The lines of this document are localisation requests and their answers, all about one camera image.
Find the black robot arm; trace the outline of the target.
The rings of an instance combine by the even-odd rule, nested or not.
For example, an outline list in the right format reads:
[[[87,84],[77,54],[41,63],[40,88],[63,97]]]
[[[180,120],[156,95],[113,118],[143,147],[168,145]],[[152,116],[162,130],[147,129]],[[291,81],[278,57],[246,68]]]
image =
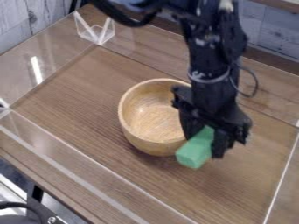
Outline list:
[[[252,120],[238,105],[239,64],[248,37],[239,22],[238,0],[123,0],[143,15],[132,19],[111,0],[88,0],[116,22],[129,28],[148,25],[160,11],[172,13],[188,49],[190,86],[172,87],[184,136],[211,130],[211,156],[223,158],[235,143],[248,138]]]

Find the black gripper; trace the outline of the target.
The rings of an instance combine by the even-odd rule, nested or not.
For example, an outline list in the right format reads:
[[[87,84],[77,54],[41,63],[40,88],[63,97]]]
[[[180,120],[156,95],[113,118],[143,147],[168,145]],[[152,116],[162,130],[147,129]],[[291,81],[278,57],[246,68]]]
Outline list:
[[[202,129],[214,128],[211,157],[223,158],[235,142],[247,143],[252,119],[236,101],[231,81],[191,82],[172,86],[172,106],[179,111],[183,134],[190,140]]]

